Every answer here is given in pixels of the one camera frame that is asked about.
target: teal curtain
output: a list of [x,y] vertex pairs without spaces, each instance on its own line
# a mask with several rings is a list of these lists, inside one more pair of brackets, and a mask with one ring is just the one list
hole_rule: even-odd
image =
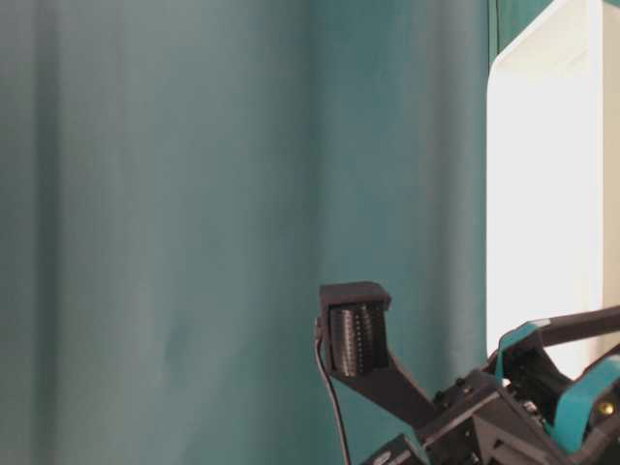
[[[0,6],[0,461],[337,463],[321,283],[484,357],[486,5]],[[406,426],[339,389],[354,460]]]

